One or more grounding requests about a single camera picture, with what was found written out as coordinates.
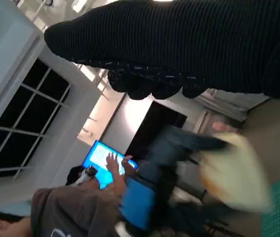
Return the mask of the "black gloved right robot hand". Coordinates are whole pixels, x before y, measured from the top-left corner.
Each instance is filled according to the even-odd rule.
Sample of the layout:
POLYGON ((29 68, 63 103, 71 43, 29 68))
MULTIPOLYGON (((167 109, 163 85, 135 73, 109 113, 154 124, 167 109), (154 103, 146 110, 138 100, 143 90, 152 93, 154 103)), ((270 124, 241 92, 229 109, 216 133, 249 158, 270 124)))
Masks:
POLYGON ((133 100, 207 89, 280 99, 280 0, 120 0, 50 26, 47 47, 133 100))

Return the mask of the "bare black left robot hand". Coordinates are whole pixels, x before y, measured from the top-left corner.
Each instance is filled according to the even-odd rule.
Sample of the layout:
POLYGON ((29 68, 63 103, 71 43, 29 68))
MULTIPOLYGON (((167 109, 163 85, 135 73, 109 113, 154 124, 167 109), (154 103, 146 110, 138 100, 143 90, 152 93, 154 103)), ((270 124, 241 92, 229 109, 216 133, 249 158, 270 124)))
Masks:
POLYGON ((155 230, 169 229, 175 234, 208 237, 204 225, 228 214, 229 208, 219 202, 196 205, 171 200, 178 180, 174 166, 139 167, 127 179, 120 215, 126 231, 133 237, 147 237, 155 230))

